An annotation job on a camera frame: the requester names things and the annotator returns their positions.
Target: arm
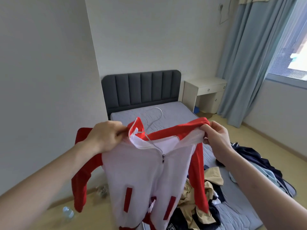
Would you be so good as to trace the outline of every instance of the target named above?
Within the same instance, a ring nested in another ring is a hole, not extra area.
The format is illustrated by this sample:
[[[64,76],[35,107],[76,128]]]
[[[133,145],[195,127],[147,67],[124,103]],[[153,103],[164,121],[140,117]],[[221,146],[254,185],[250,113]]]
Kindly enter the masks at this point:
[[[84,141],[0,196],[1,229],[27,228],[89,159],[121,141],[125,129],[117,121],[96,124]]]
[[[226,128],[213,121],[201,129],[208,136],[205,143],[232,173],[267,229],[306,228],[307,210],[232,149]]]

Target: water bottle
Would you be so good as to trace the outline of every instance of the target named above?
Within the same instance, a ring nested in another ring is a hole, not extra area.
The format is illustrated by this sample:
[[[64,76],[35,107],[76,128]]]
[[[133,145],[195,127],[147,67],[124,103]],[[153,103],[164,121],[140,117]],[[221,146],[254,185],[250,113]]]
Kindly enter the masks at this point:
[[[65,216],[66,220],[71,220],[74,217],[74,211],[69,207],[63,207],[63,215]]]

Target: wall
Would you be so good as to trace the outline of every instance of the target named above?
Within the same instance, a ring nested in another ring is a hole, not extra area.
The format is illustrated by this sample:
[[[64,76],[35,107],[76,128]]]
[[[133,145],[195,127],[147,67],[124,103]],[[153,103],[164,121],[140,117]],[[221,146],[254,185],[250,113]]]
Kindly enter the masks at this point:
[[[1,195],[107,114],[84,0],[0,0],[0,16]]]
[[[231,19],[230,0],[85,0],[100,77],[178,69],[213,77]],[[238,0],[232,0],[233,16]],[[183,92],[181,83],[180,100]]]
[[[307,156],[307,90],[265,80],[248,125]]]

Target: khaki garment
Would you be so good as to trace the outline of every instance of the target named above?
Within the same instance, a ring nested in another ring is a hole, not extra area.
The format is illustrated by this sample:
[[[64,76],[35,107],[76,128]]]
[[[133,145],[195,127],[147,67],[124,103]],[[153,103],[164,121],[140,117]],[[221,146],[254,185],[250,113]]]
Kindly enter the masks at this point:
[[[220,169],[218,167],[209,168],[204,171],[205,180],[205,192],[207,199],[210,200],[213,198],[213,187],[210,182],[213,182],[217,185],[223,185],[224,181],[221,177]],[[212,217],[210,211],[208,213],[203,212],[198,209],[195,205],[194,199],[194,188],[190,184],[190,180],[187,178],[185,182],[185,187],[181,198],[178,202],[178,207],[180,208],[185,220],[188,223],[188,228],[199,230],[199,227],[195,223],[192,215],[197,213],[198,220],[203,224],[212,224],[215,223],[215,219]]]

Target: pile of clothes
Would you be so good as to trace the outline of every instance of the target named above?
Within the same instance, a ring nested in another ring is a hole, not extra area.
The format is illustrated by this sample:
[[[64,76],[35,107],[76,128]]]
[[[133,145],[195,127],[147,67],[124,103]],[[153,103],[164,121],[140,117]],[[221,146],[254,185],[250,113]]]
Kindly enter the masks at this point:
[[[240,146],[237,142],[232,144],[232,148],[243,158],[248,160],[257,170],[259,170],[262,174],[264,174],[279,189],[281,189],[283,192],[292,197],[284,182],[284,179],[282,178],[281,171],[271,166],[268,159],[262,158],[261,155],[252,148]],[[216,163],[220,166],[224,166],[218,160],[216,161]],[[229,176],[230,179],[234,183],[236,183],[236,180],[234,179],[234,177],[230,172]]]
[[[220,213],[215,207],[225,201],[221,185],[224,184],[219,167],[209,168],[204,166],[205,192],[209,204],[209,212],[198,209],[194,200],[194,189],[189,178],[180,201],[170,218],[167,229],[169,230],[214,230],[221,225]]]

